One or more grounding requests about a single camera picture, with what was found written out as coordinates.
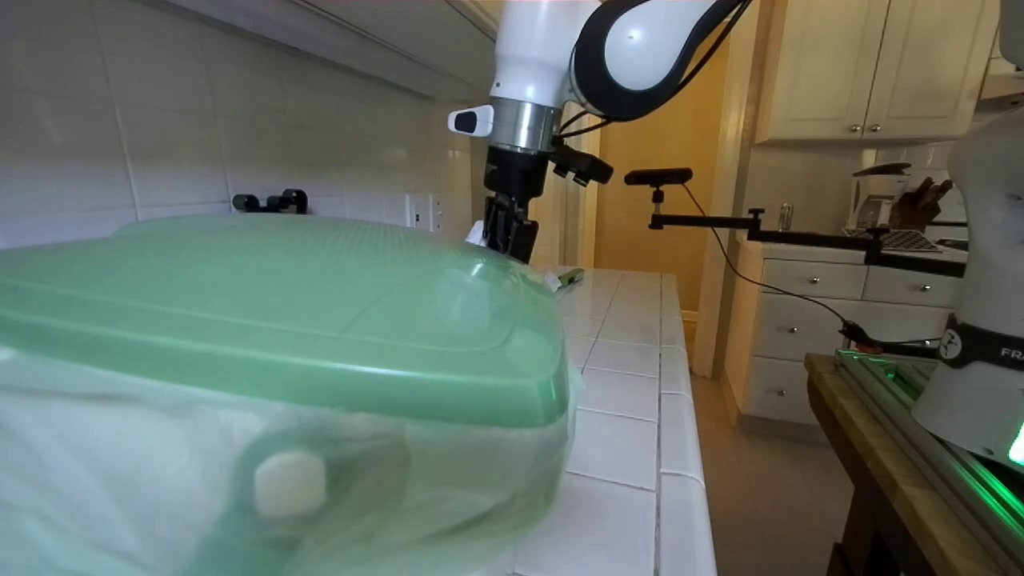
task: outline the white countertop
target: white countertop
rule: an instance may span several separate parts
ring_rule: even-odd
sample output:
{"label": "white countertop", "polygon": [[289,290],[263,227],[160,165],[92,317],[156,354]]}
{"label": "white countertop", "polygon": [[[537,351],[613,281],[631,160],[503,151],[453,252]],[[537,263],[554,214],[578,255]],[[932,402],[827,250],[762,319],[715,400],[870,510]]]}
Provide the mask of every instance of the white countertop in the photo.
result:
{"label": "white countertop", "polygon": [[585,273],[562,317],[575,445],[549,517],[486,576],[715,574],[674,279]]}

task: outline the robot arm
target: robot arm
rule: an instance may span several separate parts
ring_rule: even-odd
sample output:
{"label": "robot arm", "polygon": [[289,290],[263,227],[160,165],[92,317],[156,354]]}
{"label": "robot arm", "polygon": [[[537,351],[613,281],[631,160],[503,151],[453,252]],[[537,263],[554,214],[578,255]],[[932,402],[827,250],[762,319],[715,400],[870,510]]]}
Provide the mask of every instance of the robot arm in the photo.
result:
{"label": "robot arm", "polygon": [[[1000,0],[1000,53],[1024,65],[1024,0]],[[1024,475],[1024,112],[950,153],[965,201],[969,263],[914,419],[950,445]]]}
{"label": "robot arm", "polygon": [[737,23],[750,0],[505,0],[488,102],[452,112],[449,129],[486,137],[488,250],[527,259],[537,224],[527,201],[562,156],[555,121],[578,102],[606,121],[643,118],[693,73],[705,39]]}

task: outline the white wall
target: white wall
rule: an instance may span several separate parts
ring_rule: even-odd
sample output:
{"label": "white wall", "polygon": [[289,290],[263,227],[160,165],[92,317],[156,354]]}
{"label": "white wall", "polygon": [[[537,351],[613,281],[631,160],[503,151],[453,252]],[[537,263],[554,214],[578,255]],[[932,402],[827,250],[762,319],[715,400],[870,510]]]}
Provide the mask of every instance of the white wall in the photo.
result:
{"label": "white wall", "polygon": [[434,102],[160,0],[0,0],[0,247],[230,210],[303,189],[313,210],[470,221],[470,146]]}

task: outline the kitchen cabinet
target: kitchen cabinet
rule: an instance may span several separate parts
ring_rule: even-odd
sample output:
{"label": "kitchen cabinet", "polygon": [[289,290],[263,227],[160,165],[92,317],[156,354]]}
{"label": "kitchen cabinet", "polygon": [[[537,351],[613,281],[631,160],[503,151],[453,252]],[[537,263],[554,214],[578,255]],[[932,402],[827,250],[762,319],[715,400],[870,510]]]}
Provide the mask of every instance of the kitchen cabinet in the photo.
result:
{"label": "kitchen cabinet", "polygon": [[934,140],[969,129],[997,0],[778,0],[757,140]]}
{"label": "kitchen cabinet", "polygon": [[743,415],[799,427],[817,427],[804,359],[846,345],[835,315],[887,343],[938,336],[959,286],[959,279],[865,265],[865,252],[854,250],[743,243],[737,265],[799,297],[737,281],[725,383]]}

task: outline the white cabinet door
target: white cabinet door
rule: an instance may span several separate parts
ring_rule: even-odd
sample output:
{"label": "white cabinet door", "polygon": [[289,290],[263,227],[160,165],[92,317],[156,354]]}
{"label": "white cabinet door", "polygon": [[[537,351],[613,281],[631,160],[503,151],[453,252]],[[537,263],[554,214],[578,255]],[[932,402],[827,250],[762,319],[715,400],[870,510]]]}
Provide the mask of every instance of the white cabinet door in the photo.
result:
{"label": "white cabinet door", "polygon": [[817,427],[806,400],[804,362],[756,359],[745,412],[780,422]]}
{"label": "white cabinet door", "polygon": [[757,140],[920,140],[969,129],[997,0],[778,0]]}
{"label": "white cabinet door", "polygon": [[865,135],[962,135],[978,100],[995,23],[995,0],[894,0]]}
{"label": "white cabinet door", "polygon": [[887,0],[778,0],[757,137],[856,137]]}
{"label": "white cabinet door", "polygon": [[787,263],[770,259],[764,265],[764,286],[809,294],[809,297],[859,297],[865,265],[840,263]]}
{"label": "white cabinet door", "polygon": [[959,288],[959,279],[950,279],[950,274],[926,274],[908,269],[870,265],[865,302],[950,307],[955,297],[955,288]]}
{"label": "white cabinet door", "polygon": [[[848,319],[856,317],[856,302],[814,302]],[[831,354],[840,345],[840,319],[814,302],[762,294],[756,354],[794,362],[804,354]]]}
{"label": "white cabinet door", "polygon": [[938,338],[947,326],[944,307],[870,304],[856,310],[856,324],[881,343]]}

